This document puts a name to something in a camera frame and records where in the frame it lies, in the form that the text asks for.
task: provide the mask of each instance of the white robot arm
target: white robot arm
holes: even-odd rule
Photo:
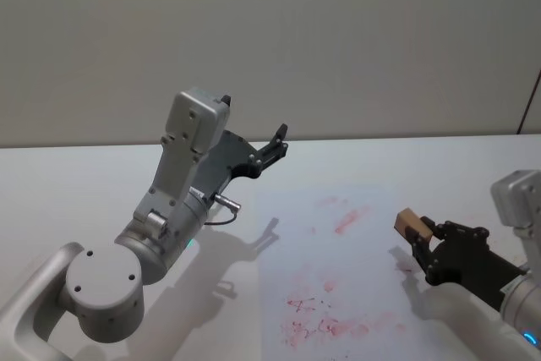
[[[407,224],[403,236],[430,285],[462,285],[541,349],[541,172],[515,171],[494,183],[491,194],[501,222],[522,240],[527,265],[491,251],[483,227],[436,224],[424,216]],[[432,237],[440,242],[431,250]]]
[[[257,178],[283,158],[287,126],[255,150],[224,130],[231,98],[199,89],[175,97],[161,137],[163,153],[133,219],[106,247],[69,243],[0,310],[0,359],[69,361],[46,341],[64,311],[97,342],[131,335],[145,313],[143,286],[160,281],[203,227],[210,207],[236,218],[240,205],[222,195],[237,177]]]

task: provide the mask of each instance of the white table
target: white table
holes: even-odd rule
[[[111,242],[150,184],[160,154],[157,145],[0,150],[0,303],[64,243]],[[206,236],[164,280],[145,288],[145,320],[132,337],[97,344],[65,315],[50,341],[77,361],[260,359],[258,267],[243,242],[259,236],[255,202],[262,189],[391,187],[418,214],[487,227],[492,249],[521,264],[521,246],[500,226],[489,194],[494,181],[519,168],[541,168],[541,136],[292,142],[287,158],[260,179],[230,185],[227,196],[243,210],[227,232]],[[213,293],[220,280],[234,283],[235,298]],[[437,302],[453,289],[427,292],[426,300]],[[520,337],[499,333],[495,312],[470,308],[469,318],[459,320],[426,314],[443,337],[442,359],[497,359],[502,342],[517,359],[541,359]],[[479,336],[461,336],[461,323],[479,323]]]

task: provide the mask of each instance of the blue indicator light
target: blue indicator light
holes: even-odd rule
[[[522,335],[533,346],[538,345],[538,340],[537,340],[537,338],[535,338],[535,336],[532,333],[522,333]]]

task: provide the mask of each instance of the white wall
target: white wall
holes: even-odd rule
[[[172,96],[296,138],[513,133],[539,0],[0,0],[0,145],[156,141]]]

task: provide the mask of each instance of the small wooden cube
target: small wooden cube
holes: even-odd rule
[[[395,229],[404,238],[406,238],[406,226],[416,230],[428,242],[432,238],[432,231],[409,207],[398,213],[395,223]]]

